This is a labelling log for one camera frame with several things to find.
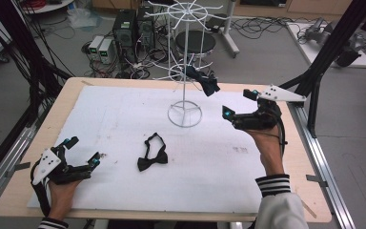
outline human arm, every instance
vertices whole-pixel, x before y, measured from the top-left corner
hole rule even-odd
[[[51,192],[51,210],[49,215],[40,223],[39,228],[58,229],[68,228],[68,224],[64,222],[64,218],[72,208],[72,199],[75,189],[81,180],[68,184],[55,184],[49,181]]]
[[[308,228],[301,199],[291,193],[290,176],[284,173],[277,126],[246,133],[254,139],[266,171],[265,177],[256,180],[263,199],[255,228]]]

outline electronic equipment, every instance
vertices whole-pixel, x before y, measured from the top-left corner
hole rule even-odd
[[[115,49],[111,38],[105,38],[99,48],[100,60],[103,64],[111,64],[115,58]]]
[[[89,45],[89,53],[91,54],[91,60],[100,61],[99,48],[105,37],[102,35],[97,35],[94,37],[93,41]]]
[[[143,6],[138,8],[138,29],[140,33],[141,46],[149,50],[155,48],[155,32],[152,16],[146,16],[147,13],[153,13],[153,6]]]
[[[114,34],[120,64],[137,62],[135,48],[138,50],[139,47],[137,47],[138,44],[136,43],[138,38],[138,25],[136,23],[135,10],[119,10],[112,27],[112,32]]]

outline aluminum rail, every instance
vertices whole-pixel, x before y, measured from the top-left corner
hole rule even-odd
[[[6,175],[13,172],[14,166],[19,162],[19,159],[29,148],[29,145],[34,139],[36,133],[37,128],[35,123],[33,123],[29,128],[25,127],[19,137],[14,141],[10,151],[0,163],[0,188],[4,185],[4,182],[7,179],[10,179],[9,177],[6,177]]]
[[[322,190],[332,205],[339,226],[344,229],[356,228],[346,203],[337,188],[335,178],[329,167],[328,161],[323,154],[322,148],[320,147],[317,138],[314,138],[308,130],[308,114],[305,112],[304,108],[296,107],[294,104],[288,103],[288,107],[301,137],[304,137],[305,143],[307,144],[307,154],[310,155],[317,175],[322,181],[327,182],[327,187],[322,187]]]

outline black bow tie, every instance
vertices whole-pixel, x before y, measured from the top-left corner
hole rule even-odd
[[[150,140],[152,140],[156,136],[159,136],[160,140],[163,143],[163,146],[159,149],[159,152],[155,158],[148,159],[148,153],[150,152],[150,146],[151,146]],[[160,137],[160,135],[158,135],[158,133],[155,133],[152,136],[150,136],[148,138],[148,140],[145,141],[145,144],[147,145],[147,153],[145,154],[145,158],[140,157],[137,162],[139,172],[142,172],[142,171],[150,168],[150,166],[154,163],[159,163],[159,164],[168,163],[168,155],[165,153],[166,145],[165,145],[165,142],[163,141],[162,137]]]
[[[219,91],[214,72],[206,75],[203,72],[198,72],[193,66],[188,65],[186,66],[185,73],[189,78],[195,79],[201,84],[201,87],[203,88],[206,96],[210,96],[213,93],[217,93]]]

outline white paper sheet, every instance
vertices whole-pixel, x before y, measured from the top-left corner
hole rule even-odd
[[[172,212],[257,212],[261,195],[254,181],[264,176],[252,138],[222,118],[222,105],[238,114],[256,110],[242,93],[218,92],[210,97],[187,91],[186,99],[202,109],[201,122],[191,128],[168,119],[171,104],[182,91],[117,87],[85,87],[55,145],[78,136],[66,152],[70,165],[86,164],[105,154],[90,179],[77,188],[73,208]],[[168,164],[139,172],[144,141],[159,133],[166,143]],[[149,158],[161,142],[151,142]],[[35,196],[29,207],[39,207]]]

